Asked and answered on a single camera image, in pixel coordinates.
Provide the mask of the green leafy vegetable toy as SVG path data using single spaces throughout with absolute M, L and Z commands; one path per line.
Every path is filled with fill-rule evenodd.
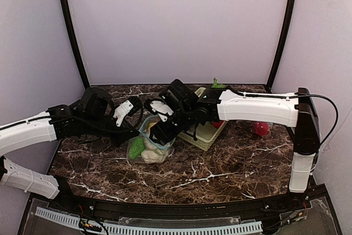
M 144 149 L 145 149 L 144 139 L 143 138 L 135 139 L 129 149 L 129 158 L 132 160 L 136 159 L 138 156 L 141 155 Z

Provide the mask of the white green cabbage toy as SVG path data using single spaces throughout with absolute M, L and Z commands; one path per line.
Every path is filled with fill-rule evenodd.
M 141 158 L 146 164 L 163 163 L 167 157 L 167 153 L 165 152 L 165 150 L 161 150 L 158 147 L 156 147 L 149 140 L 149 136 L 150 136 L 150 132 L 147 132 L 146 137 L 144 138 L 145 149 L 141 153 Z

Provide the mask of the yellow peach toy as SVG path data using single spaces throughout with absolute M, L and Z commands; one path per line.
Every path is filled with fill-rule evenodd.
M 157 124 L 157 122 L 150 122 L 149 124 L 148 124 L 148 127 L 147 127 L 147 129 L 148 130 L 150 130 L 154 125 L 156 125 Z

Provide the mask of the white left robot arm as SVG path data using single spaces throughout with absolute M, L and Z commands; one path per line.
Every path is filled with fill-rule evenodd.
M 87 88 L 71 105 L 48 108 L 33 117 L 1 127 L 1 185 L 35 193 L 47 199 L 70 192 L 65 178 L 41 174 L 6 158 L 6 154 L 31 145 L 81 136 L 110 138 L 120 145 L 138 135 L 125 117 L 143 113 L 136 96 L 115 106 L 112 95 L 99 88 Z

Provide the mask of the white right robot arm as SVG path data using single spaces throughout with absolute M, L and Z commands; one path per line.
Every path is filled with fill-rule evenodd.
M 289 181 L 291 193 L 307 189 L 315 157 L 325 142 L 320 137 L 320 124 L 314 98 L 329 98 L 311 94 L 306 88 L 285 94 L 244 92 L 231 86 L 208 88 L 200 96 L 179 79 L 173 80 L 158 98 L 148 99 L 144 106 L 160 121 L 150 129 L 150 139 L 166 145 L 181 132 L 207 122 L 252 121 L 280 124 L 294 128 L 293 161 Z

